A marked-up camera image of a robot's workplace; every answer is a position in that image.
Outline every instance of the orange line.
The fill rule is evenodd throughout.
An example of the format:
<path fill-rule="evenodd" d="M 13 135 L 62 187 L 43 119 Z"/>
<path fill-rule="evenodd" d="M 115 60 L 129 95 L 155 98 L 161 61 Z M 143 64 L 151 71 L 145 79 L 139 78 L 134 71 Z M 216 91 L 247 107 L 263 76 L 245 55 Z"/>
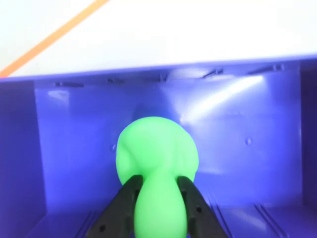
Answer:
<path fill-rule="evenodd" d="M 9 64 L 6 68 L 0 71 L 0 78 L 5 78 L 11 75 L 13 72 L 18 70 L 21 66 L 25 65 L 32 58 L 37 56 L 75 26 L 77 26 L 80 22 L 85 20 L 88 16 L 98 10 L 101 6 L 103 6 L 109 0 L 96 0 L 92 4 L 90 4 L 86 9 L 81 11 L 78 15 L 68 21 L 66 24 L 58 28 L 52 34 L 47 36 L 44 40 L 22 55 L 20 58 Z"/>

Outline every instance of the container wall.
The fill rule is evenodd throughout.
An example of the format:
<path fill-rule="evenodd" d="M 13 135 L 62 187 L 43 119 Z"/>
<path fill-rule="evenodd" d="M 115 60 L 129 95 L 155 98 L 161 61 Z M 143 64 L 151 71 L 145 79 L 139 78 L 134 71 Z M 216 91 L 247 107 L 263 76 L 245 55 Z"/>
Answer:
<path fill-rule="evenodd" d="M 22 238 L 46 213 L 34 87 L 0 84 L 0 237 Z"/>
<path fill-rule="evenodd" d="M 49 212 L 103 208 L 120 188 L 118 136 L 146 116 L 192 135 L 195 183 L 211 204 L 302 204 L 298 68 L 218 80 L 63 80 L 36 82 Z"/>
<path fill-rule="evenodd" d="M 317 71 L 302 73 L 303 199 L 317 211 Z"/>

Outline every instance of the white surface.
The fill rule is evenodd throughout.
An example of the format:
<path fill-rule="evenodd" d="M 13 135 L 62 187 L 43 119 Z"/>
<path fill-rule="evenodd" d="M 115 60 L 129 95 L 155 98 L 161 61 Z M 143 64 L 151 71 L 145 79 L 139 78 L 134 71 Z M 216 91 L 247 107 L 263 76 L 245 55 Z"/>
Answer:
<path fill-rule="evenodd" d="M 0 70 L 90 3 L 0 0 Z M 12 76 L 312 55 L 316 8 L 313 0 L 110 0 Z"/>

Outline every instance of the blue plastic tray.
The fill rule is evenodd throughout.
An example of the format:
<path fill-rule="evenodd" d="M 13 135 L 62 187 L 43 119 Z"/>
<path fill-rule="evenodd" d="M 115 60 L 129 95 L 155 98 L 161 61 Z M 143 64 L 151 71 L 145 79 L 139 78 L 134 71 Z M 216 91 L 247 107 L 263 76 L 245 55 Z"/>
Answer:
<path fill-rule="evenodd" d="M 178 65 L 1 83 L 0 237 L 84 237 L 120 188 L 120 132 L 147 116 L 192 135 L 195 183 L 229 237 L 317 237 L 316 65 Z"/>

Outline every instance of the green object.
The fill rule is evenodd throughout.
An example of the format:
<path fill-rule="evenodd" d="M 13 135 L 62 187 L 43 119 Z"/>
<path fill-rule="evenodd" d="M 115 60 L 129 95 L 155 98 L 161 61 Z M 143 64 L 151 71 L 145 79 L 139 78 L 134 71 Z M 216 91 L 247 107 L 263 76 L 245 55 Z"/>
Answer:
<path fill-rule="evenodd" d="M 122 184 L 143 176 L 134 211 L 136 238 L 185 238 L 187 217 L 176 179 L 194 181 L 198 152 L 177 123 L 159 117 L 134 121 L 119 136 L 116 167 Z"/>

